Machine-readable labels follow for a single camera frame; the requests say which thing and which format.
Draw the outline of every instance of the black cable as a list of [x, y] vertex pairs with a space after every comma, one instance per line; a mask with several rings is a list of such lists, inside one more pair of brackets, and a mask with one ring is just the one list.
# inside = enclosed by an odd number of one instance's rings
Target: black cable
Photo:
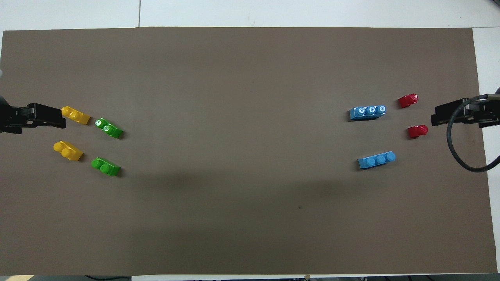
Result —
[[455, 111], [453, 111], [453, 114], [451, 114], [451, 117], [449, 118], [449, 121], [448, 121], [448, 127], [446, 128], [446, 141], [448, 142], [448, 148], [449, 148], [449, 151], [451, 152], [451, 155], [453, 155], [453, 158], [455, 158], [455, 160], [460, 164], [460, 166], [464, 167], [465, 169], [467, 169], [467, 170], [469, 170], [471, 172], [475, 172], [475, 173], [486, 172], [486, 171], [494, 168], [496, 165], [498, 165], [500, 163], [500, 155], [495, 160], [493, 160], [493, 162], [489, 163], [488, 165], [486, 165], [484, 167], [474, 168], [474, 167], [471, 167], [471, 166], [467, 165], [459, 157], [459, 155], [455, 151], [455, 148], [453, 147], [453, 143], [452, 143], [452, 126], [453, 126], [453, 122], [457, 118], [457, 115], [459, 114], [459, 112], [462, 109], [464, 109], [464, 107], [466, 107], [467, 105], [470, 105], [472, 102], [475, 102], [477, 100], [486, 99], [487, 97], [488, 97], [487, 94], [478, 95], [478, 96], [470, 98], [470, 99], [464, 101], [462, 104], [460, 104], [460, 106], [458, 106], [455, 109]]
[[96, 277], [92, 277], [90, 275], [85, 275], [85, 277], [90, 278], [92, 280], [99, 280], [99, 281], [103, 281], [103, 280], [117, 280], [117, 279], [131, 279], [128, 276], [116, 276], [116, 277], [109, 277], [109, 278], [96, 278]]

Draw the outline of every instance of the green lego brick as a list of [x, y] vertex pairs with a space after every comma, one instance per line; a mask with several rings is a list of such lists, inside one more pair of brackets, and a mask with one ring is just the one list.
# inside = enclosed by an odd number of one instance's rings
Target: green lego brick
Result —
[[109, 176], [116, 176], [118, 174], [118, 171], [120, 170], [120, 166], [112, 163], [109, 160], [99, 157], [92, 160], [91, 165], [92, 167], [100, 170], [101, 172]]
[[110, 135], [113, 138], [118, 138], [123, 133], [122, 129], [111, 124], [108, 120], [104, 118], [97, 119], [95, 121], [95, 125], [97, 126], [97, 128], [101, 129], [104, 133]]

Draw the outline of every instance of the blue lego brick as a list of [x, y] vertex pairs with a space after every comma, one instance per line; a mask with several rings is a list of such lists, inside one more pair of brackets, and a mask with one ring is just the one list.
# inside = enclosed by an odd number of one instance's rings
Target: blue lego brick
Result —
[[359, 158], [357, 161], [359, 162], [359, 167], [361, 169], [368, 169], [388, 162], [392, 162], [394, 160], [396, 160], [396, 154], [394, 154], [394, 152], [392, 151], [388, 151], [365, 158]]
[[387, 108], [383, 104], [377, 106], [358, 106], [349, 110], [349, 114], [351, 120], [375, 119], [386, 115], [386, 110]]

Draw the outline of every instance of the brown mat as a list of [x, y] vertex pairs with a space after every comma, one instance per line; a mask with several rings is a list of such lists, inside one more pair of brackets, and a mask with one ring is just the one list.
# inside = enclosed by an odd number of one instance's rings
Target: brown mat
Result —
[[[430, 126], [435, 106], [479, 94], [469, 28], [6, 31], [1, 69], [11, 105], [92, 116], [0, 134], [1, 275], [497, 271], [487, 174]], [[386, 116], [349, 121], [378, 104]], [[454, 140], [485, 164], [476, 125]]]

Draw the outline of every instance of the table surface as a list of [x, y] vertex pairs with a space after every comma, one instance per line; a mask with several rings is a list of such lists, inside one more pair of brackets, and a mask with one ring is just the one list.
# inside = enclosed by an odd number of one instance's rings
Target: table surface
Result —
[[[500, 11], [488, 0], [418, 2], [384, 1], [15, 1], [0, 3], [0, 30], [133, 28], [138, 26], [242, 27], [472, 27], [480, 93], [493, 93], [500, 71]], [[486, 160], [500, 154], [495, 136], [483, 130]], [[488, 172], [493, 231], [499, 256], [500, 171]], [[192, 279], [190, 276], [159, 278]]]

